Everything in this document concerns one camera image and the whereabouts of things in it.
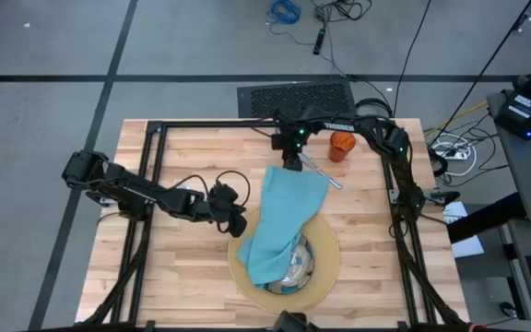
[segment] blue cloth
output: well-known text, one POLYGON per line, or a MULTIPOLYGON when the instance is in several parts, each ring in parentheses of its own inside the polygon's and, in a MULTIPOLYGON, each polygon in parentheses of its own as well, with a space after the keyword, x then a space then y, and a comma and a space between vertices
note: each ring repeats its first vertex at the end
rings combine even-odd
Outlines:
POLYGON ((255 286, 286 277, 302 225, 317 213, 328 186, 329 177, 316 172, 267 168, 257 230, 237 253, 255 286))

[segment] wooden table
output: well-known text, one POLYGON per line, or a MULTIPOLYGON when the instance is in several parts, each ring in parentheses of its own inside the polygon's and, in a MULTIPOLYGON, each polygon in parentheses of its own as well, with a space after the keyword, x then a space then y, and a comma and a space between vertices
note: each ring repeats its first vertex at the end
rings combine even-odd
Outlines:
MULTIPOLYGON (((435 187, 419 119, 396 121, 411 139, 416 182, 422 188, 435 187)), ((114 162, 130 172, 137 172, 146 125, 146 120, 124 121, 114 162)), ((329 186, 319 211, 336 232, 341 269, 332 291, 306 314, 320 327, 395 326, 396 321, 407 321, 407 304, 395 240, 388 233, 391 218, 380 157, 371 151, 363 137, 358 137, 359 144, 348 158, 333 163, 327 159, 330 135, 330 131, 324 131, 311 136, 305 150, 325 172, 344 185, 343 190, 329 186)), ((154 149, 150 155, 147 174, 154 166, 154 149)), ((219 173, 237 170, 251 182, 253 190, 248 202, 251 209, 259 206, 262 179, 269 164, 281 167, 281 151, 272 150, 267 137, 249 128, 171 128, 159 183, 170 186, 196 173, 211 186, 219 173)), ((231 185, 241 198, 245 197, 243 179, 231 174, 221 181, 231 185)), ((187 185, 201 190, 197 180, 187 185)), ((276 316, 245 299, 231 279, 227 263, 230 235, 219 233, 214 224, 174 219, 155 210, 139 325, 147 320, 155 320, 158 326, 263 327, 274 324, 276 316)), ((113 211, 115 209, 105 208, 102 214, 113 211)), ((429 204, 424 214, 442 217, 441 210, 429 204)), ((431 283, 467 321, 465 299, 445 226, 424 218, 419 219, 418 225, 431 283)), ((126 227, 127 220, 120 217, 109 217, 100 224, 77 320, 92 314, 116 281, 126 227)), ((127 317, 132 285, 130 287, 125 292, 123 317, 127 317)), ((415 281, 414 291, 419 319, 423 321, 425 313, 415 281)))

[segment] black metal frame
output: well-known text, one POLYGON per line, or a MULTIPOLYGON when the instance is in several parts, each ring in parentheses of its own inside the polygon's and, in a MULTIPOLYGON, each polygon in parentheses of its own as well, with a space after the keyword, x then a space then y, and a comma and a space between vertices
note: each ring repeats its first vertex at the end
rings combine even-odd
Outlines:
MULTIPOLYGON (((157 154, 155 158, 155 163, 153 167, 153 173, 152 173, 152 183, 158 184, 159 183, 159 175, 160 175, 160 169, 163 159, 163 152, 166 146, 167 142, 167 133, 170 128, 182 128, 182 127, 198 127, 198 128, 209 128, 209 127, 237 127, 237 128, 244 128, 244 127, 273 127, 275 124, 271 121, 260 121, 260 120, 248 120, 248 121, 151 121, 147 123, 147 129, 145 134, 145 142, 143 144, 143 151, 141 153, 141 161, 140 166, 138 170, 139 176, 145 176, 147 173, 147 167, 148 167, 148 157, 151 147, 151 140, 153 136, 157 133, 159 134, 159 143, 158 143, 158 149, 157 154)), ((384 181, 386 183, 386 193, 387 193, 387 199, 390 202, 390 196, 389 196, 389 190, 394 189, 393 180, 391 177, 391 173, 389 170, 388 162, 385 159, 382 159, 382 165, 383 165, 383 174, 384 174, 384 181)), ((132 276, 132 273, 126 273, 129 268, 132 269, 132 265, 136 265, 136 276, 135 276, 135 286, 133 288, 131 303, 130 303, 130 309, 128 312, 128 319, 126 321, 127 324, 135 325, 136 319, 138 316, 138 307, 140 304, 140 297, 142 294, 142 286, 143 286, 143 279, 144 279, 144 273, 145 273, 145 264, 147 262, 147 252, 148 252, 148 241, 150 238, 150 230, 151 230, 151 224, 152 224, 152 208, 149 210, 147 217, 145 218, 143 222, 143 231, 141 234, 141 242, 137 249, 136 254, 136 261, 135 259, 131 260, 130 256, 132 254, 132 248, 133 248, 133 242, 135 240, 135 230, 136 230, 136 221, 129 220, 128 222, 128 229, 126 231, 125 241, 124 241, 124 249, 123 249, 123 256, 121 260, 121 266, 120 266, 120 277, 118 281, 116 282, 116 285, 118 285, 118 296, 116 297, 115 301, 113 301, 112 306, 112 315, 111 315, 111 323, 117 324, 120 322, 121 318, 121 311, 122 311, 122 305, 123 305, 123 297, 124 297, 124 286, 127 283, 127 281, 132 276)), ((399 217, 393 213, 391 213, 393 218, 393 224, 399 224, 400 225, 400 219, 399 217)), ((411 235, 412 239, 412 247, 415 255, 416 262, 421 269, 423 275, 427 275, 426 267, 423 259, 423 252, 421 249, 421 243, 419 239, 419 231, 417 228, 417 225, 415 222, 411 222, 408 225, 409 234, 411 235)), ((398 242, 404 242, 403 237, 403 231, 400 227, 395 227, 395 241, 398 242)), ((397 252, 401 250, 401 246, 397 244, 396 246, 397 252)), ((411 324, 416 324, 419 322, 419 318, 417 315, 417 308, 415 303, 415 297, 413 293, 413 287, 411 282, 411 277, 409 270, 407 269, 406 265, 403 263, 403 261, 400 259, 400 252, 399 252, 399 263, 401 268, 401 275, 403 279, 403 288, 405 293, 405 300, 407 302, 407 313, 409 317, 409 322, 411 324)), ((423 302, 426 310, 426 316, 427 321, 430 324, 436 324, 436 316, 433 309, 433 305, 431 304, 431 301, 427 294, 423 293, 423 302)), ((245 330, 251 330, 251 331, 263 331, 264 329, 258 328, 258 329, 239 329, 240 331, 245 330)), ((372 328, 372 329, 360 329, 358 330, 366 330, 366 331, 395 331, 394 328, 387 328, 387 329, 378 329, 378 328, 372 328)))

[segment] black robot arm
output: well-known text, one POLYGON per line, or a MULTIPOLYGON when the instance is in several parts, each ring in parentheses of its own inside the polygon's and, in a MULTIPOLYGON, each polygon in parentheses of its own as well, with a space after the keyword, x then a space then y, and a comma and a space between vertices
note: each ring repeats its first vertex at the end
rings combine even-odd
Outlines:
POLYGON ((238 195, 226 184, 215 184, 205 200, 204 193, 155 185, 109 162, 103 153, 83 150, 73 153, 62 177, 70 188, 86 190, 86 195, 99 204, 104 198, 116 201, 121 216, 128 219, 143 220, 156 204, 175 218, 228 222, 225 231, 233 237, 239 237, 245 230, 246 221, 241 216, 245 208, 234 204, 238 195))
MULTIPOLYGON (((328 129, 363 136, 370 148, 388 161, 393 171, 398 188, 396 202, 391 204, 393 226, 400 227, 401 221, 407 223, 417 221, 425 204, 425 196, 413 179, 411 171, 412 147, 408 134, 394 121, 378 115, 342 116, 327 113, 319 107, 311 106, 305 109, 298 119, 290 119, 284 114, 276 112, 274 123, 277 125, 278 131, 271 136, 272 148, 283 150, 284 168, 293 171, 302 170, 298 154, 307 145, 311 134, 318 134, 321 130, 328 129)), ((467 326, 467 323, 458 318, 456 312, 448 307, 430 284, 408 251, 404 239, 397 238, 396 245, 401 261, 433 302, 444 323, 453 326, 467 326)))

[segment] gray floor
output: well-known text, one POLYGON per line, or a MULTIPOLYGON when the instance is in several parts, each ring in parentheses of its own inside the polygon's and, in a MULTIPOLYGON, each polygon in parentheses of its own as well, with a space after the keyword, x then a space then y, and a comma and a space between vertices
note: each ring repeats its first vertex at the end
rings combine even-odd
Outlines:
MULTIPOLYGON (((291 31, 308 42, 319 24, 310 15, 308 0, 297 3, 303 6, 301 21, 273 29, 291 31)), ((0 75, 105 75, 128 4, 128 0, 0 0, 0 75)), ((269 33, 267 4, 139 0, 118 74, 328 74, 331 65, 312 56, 310 47, 269 33)), ((362 20, 332 26, 337 65, 353 74, 400 74, 425 4, 375 1, 362 20)), ((433 2, 407 73, 477 74, 524 4, 525 0, 433 2)), ((487 73, 531 73, 531 22, 510 38, 487 73)), ((373 83, 393 102, 395 82, 373 83)), ((236 88, 263 84, 269 83, 115 83, 96 149, 113 155, 125 118, 237 117, 236 88)), ((0 331, 28 326, 69 193, 60 173, 69 154, 85 143, 102 85, 0 82, 0 331)), ((404 83, 398 116, 421 118, 425 127, 439 124, 469 85, 404 83)), ((465 108, 508 87, 478 84, 465 108)), ((377 97, 364 83, 352 83, 352 89, 356 99, 377 97)), ((485 113, 473 113, 459 124, 485 113)), ((490 119, 482 127, 494 130, 490 119)), ((487 166, 506 162, 496 144, 497 153, 487 166)), ((490 149, 489 142, 481 143, 479 157, 486 158, 490 149)), ((510 194, 514 187, 509 171, 502 170, 459 191, 467 203, 486 204, 510 194)), ((73 323, 99 213, 98 207, 81 199, 45 326, 73 323)), ((473 321, 501 319, 484 291, 490 287, 497 296, 507 296, 498 290, 500 283, 464 284, 473 321), (489 309, 477 309, 485 306, 489 309)), ((513 322, 506 327, 513 327, 513 322)))

